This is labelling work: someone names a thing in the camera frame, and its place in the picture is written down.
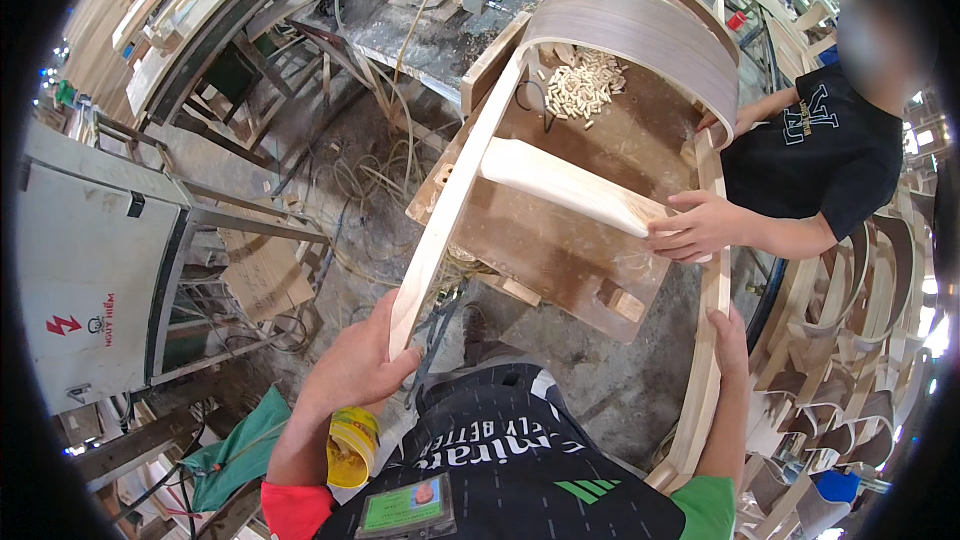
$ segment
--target wooden workbench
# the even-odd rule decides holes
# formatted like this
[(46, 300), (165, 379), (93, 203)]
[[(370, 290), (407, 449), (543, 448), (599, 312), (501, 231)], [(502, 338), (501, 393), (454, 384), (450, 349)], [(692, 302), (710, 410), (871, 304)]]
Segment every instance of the wooden workbench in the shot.
[[(560, 65), (541, 53), (544, 68)], [(617, 94), (584, 121), (556, 120), (549, 133), (538, 116), (511, 102), (496, 136), (517, 138), (646, 197), (667, 197), (697, 188), (696, 171), (680, 157), (681, 146), (700, 119), (690, 101), (664, 79), (639, 66), (624, 71), (625, 93)], [(523, 101), (523, 92), (519, 92)], [(450, 141), (407, 209), (426, 224), (439, 196), (442, 172), (456, 162), (473, 112)], [(610, 310), (597, 297), (611, 282), (649, 311), (670, 261), (647, 251), (643, 241), (573, 210), (508, 186), (478, 178), (463, 206), (452, 243), (514, 278), (583, 322), (619, 342), (632, 342), (643, 322)]]

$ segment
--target pile of wooden dowels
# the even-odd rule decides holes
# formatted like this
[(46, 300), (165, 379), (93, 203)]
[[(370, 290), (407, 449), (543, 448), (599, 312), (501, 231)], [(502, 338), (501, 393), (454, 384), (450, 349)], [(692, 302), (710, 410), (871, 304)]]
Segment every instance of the pile of wooden dowels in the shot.
[[(623, 94), (627, 80), (617, 58), (593, 48), (577, 48), (575, 66), (561, 65), (553, 72), (546, 92), (546, 110), (559, 120), (586, 120), (584, 129), (594, 125), (591, 115), (600, 113), (600, 107), (611, 102), (612, 95)], [(537, 72), (541, 79), (546, 77)]]

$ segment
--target green sleeve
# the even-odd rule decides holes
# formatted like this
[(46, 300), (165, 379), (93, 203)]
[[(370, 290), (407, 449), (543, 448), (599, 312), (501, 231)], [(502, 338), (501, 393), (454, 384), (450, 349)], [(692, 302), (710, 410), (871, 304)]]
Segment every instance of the green sleeve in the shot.
[(734, 529), (734, 481), (697, 475), (670, 495), (686, 525), (679, 540), (730, 540)]

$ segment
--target black t-shirt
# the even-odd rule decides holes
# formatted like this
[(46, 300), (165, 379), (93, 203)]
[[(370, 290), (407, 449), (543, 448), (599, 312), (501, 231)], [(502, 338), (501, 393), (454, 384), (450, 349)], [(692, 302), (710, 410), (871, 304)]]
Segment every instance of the black t-shirt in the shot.
[(720, 153), (726, 198), (770, 218), (822, 212), (840, 241), (893, 197), (904, 124), (854, 90), (839, 63), (798, 77), (797, 93)]
[[(444, 540), (680, 538), (692, 525), (683, 489), (667, 498), (594, 450), (562, 408), (532, 393), (540, 370), (498, 365), (435, 386), (383, 471), (316, 538), (354, 538), (367, 497), (444, 473), (457, 526)], [(729, 537), (732, 522), (700, 537)]]

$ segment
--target wooden chair frame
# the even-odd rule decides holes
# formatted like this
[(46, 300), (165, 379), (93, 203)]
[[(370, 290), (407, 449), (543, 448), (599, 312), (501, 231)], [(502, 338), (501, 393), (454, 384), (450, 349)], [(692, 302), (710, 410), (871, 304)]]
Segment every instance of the wooden chair frame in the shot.
[[(625, 8), (625, 2), (639, 8)], [(665, 19), (654, 31), (648, 18), (651, 11)], [(575, 25), (571, 21), (585, 24)], [(697, 50), (688, 49), (690, 59), (712, 68), (709, 75), (717, 80), (718, 86), (710, 89), (701, 85), (698, 80), (703, 78), (703, 71), (697, 71), (698, 80), (690, 80), (684, 71), (671, 66), (671, 62), (684, 60), (677, 59), (675, 52), (669, 59), (663, 55), (660, 60), (656, 58), (657, 42), (675, 43), (675, 36), (671, 34), (682, 35), (690, 45), (697, 46)], [(518, 139), (494, 138), (524, 74), (533, 78), (534, 71), (538, 71), (538, 45), (547, 42), (587, 46), (615, 54), (662, 75), (697, 98), (709, 95), (712, 90), (714, 95), (727, 93), (723, 100), (704, 100), (702, 104), (719, 116), (727, 137), (731, 136), (731, 123), (736, 119), (737, 110), (737, 67), (722, 42), (702, 21), (666, 0), (548, 0), (530, 19), (523, 41), (490, 91), (416, 247), (390, 316), (391, 359), (400, 354), (410, 340), (430, 283), (478, 175), (557, 202), (640, 238), (647, 235), (647, 222), (672, 213), (650, 198), (551, 157)], [(712, 57), (715, 61), (707, 62), (703, 54), (709, 54), (706, 59)], [(714, 110), (712, 102), (723, 103), (723, 108), (719, 112)], [(711, 130), (697, 134), (694, 147), (701, 189), (725, 196), (723, 172)], [(720, 371), (714, 355), (716, 332), (707, 320), (708, 308), (729, 312), (730, 247), (713, 255), (703, 266), (693, 362), (677, 434), (666, 459), (647, 478), (651, 486), (665, 493), (693, 475), (713, 424)]]

